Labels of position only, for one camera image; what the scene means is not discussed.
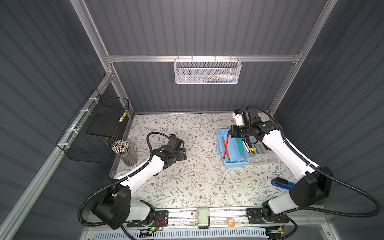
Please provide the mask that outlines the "black marker pen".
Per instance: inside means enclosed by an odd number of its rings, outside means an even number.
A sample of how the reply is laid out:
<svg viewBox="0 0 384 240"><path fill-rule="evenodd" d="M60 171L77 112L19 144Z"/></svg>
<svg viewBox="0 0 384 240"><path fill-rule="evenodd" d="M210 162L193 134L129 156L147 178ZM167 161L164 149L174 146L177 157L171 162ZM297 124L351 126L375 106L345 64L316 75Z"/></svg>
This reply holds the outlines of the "black marker pen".
<svg viewBox="0 0 384 240"><path fill-rule="evenodd" d="M245 146L245 148L246 148L247 152L248 152L248 153L250 153L250 152L251 152L251 150L250 150L250 149L249 149L249 147L247 146L246 142L244 142L244 141L243 141L243 144L244 144L244 146Z"/></svg>

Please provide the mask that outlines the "blue plastic tool box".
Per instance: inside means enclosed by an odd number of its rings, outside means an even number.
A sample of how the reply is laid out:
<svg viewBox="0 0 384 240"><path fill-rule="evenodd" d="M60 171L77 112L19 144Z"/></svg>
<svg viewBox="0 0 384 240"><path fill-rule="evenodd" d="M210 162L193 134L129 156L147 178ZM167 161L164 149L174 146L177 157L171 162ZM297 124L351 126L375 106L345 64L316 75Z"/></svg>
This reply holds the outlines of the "blue plastic tool box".
<svg viewBox="0 0 384 240"><path fill-rule="evenodd" d="M247 151L246 149L244 149L244 156L241 157L236 139L233 139L231 136L229 136L229 143L227 146L228 152L226 153L226 158L224 159L224 150L227 144L228 131L229 129L219 129L217 131L217 134L218 134L217 153L220 155L220 159L222 160L223 166L225 168L242 168L247 164L249 164L250 162L247 159Z"/></svg>

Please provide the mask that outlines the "teal utility knife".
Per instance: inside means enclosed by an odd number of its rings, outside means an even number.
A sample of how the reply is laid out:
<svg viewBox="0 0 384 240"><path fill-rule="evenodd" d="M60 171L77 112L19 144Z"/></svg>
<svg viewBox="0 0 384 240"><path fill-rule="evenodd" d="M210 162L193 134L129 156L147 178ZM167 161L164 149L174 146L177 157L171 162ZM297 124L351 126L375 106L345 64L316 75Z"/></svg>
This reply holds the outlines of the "teal utility knife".
<svg viewBox="0 0 384 240"><path fill-rule="evenodd" d="M239 149L239 153L240 153L240 156L243 157L244 156L244 144L243 144L243 140L240 139L240 138L237 138L236 139L236 142L237 142L237 146L238 146L238 149Z"/></svg>

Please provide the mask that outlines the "yellow black utility knife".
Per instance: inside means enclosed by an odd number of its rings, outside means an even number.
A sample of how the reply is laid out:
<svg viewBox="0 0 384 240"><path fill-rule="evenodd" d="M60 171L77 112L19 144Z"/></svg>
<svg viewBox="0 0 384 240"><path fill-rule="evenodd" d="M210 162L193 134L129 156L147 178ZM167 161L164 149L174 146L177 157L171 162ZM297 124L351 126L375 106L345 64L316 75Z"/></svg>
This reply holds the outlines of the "yellow black utility knife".
<svg viewBox="0 0 384 240"><path fill-rule="evenodd" d="M247 144L248 144L248 146L249 146L249 148L250 148L250 151L251 151L253 154L256 154L256 153L257 153L257 150L255 149L255 147L254 147L254 145L252 144L252 142L251 142L250 139L247 140Z"/></svg>

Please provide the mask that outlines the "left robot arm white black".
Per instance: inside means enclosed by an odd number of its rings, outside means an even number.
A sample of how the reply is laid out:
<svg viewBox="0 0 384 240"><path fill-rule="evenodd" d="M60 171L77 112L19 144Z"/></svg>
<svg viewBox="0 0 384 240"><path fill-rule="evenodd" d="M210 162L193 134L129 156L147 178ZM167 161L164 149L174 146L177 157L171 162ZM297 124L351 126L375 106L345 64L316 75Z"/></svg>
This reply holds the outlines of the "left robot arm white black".
<svg viewBox="0 0 384 240"><path fill-rule="evenodd" d="M153 149L150 143L152 135L166 137L168 142ZM151 177L158 175L176 162L187 159L185 142L171 134L169 136L152 132L147 135L147 144L150 155L138 167L116 179L108 178L107 185L94 194L95 203L91 212L100 219L95 225L107 225L116 230L126 222L150 225L155 218L155 207L147 201L135 201L133 194Z"/></svg>

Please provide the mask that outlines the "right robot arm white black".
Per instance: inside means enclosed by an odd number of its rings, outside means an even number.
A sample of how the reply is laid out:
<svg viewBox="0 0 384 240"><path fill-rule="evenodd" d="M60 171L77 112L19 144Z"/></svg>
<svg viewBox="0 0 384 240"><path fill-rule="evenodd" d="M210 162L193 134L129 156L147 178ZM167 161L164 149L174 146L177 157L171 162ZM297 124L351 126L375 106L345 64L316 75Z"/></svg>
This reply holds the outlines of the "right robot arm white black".
<svg viewBox="0 0 384 240"><path fill-rule="evenodd" d="M329 196L332 171L324 167L324 174L316 172L318 164L303 155L284 137L282 127L274 118L262 121L260 109L247 107L233 112L236 121L229 130L235 139L254 137L280 158L291 170L297 182L288 192L263 203L262 218L271 223L278 215L290 210L305 209Z"/></svg>

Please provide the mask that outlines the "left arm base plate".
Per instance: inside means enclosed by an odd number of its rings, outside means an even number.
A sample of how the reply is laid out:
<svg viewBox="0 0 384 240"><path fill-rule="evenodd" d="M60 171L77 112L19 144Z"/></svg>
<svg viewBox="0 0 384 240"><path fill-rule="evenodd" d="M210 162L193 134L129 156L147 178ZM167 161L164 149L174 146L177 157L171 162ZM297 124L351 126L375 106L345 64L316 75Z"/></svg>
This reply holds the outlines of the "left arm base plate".
<svg viewBox="0 0 384 240"><path fill-rule="evenodd" d="M169 211L155 210L150 212L149 216L143 221L128 221L128 228L143 228L143 227L166 227L169 220Z"/></svg>

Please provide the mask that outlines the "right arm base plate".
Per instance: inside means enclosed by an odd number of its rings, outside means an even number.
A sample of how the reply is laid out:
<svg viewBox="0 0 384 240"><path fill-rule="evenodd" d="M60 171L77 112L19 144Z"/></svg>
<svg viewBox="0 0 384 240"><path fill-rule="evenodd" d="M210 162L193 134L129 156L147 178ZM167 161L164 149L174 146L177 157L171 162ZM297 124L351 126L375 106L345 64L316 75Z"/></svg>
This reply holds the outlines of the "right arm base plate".
<svg viewBox="0 0 384 240"><path fill-rule="evenodd" d="M264 208L247 208L246 215L250 224L286 224L287 217L274 214Z"/></svg>

